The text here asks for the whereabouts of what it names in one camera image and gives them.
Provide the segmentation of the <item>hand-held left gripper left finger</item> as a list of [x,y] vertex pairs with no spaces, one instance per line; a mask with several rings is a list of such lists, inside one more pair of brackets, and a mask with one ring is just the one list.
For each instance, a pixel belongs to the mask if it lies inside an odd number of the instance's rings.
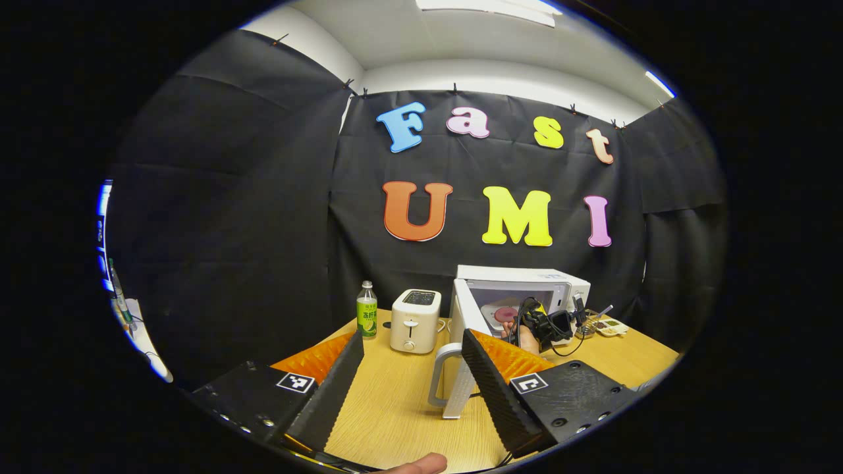
[[192,401],[257,442],[322,452],[362,358],[350,331],[274,365],[247,361],[192,392]]

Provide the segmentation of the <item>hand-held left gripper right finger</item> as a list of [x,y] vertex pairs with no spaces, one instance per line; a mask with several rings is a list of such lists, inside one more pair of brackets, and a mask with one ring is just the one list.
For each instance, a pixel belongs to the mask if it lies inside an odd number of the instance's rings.
[[462,357],[515,458],[570,444],[640,397],[582,361],[554,365],[473,329],[464,330]]

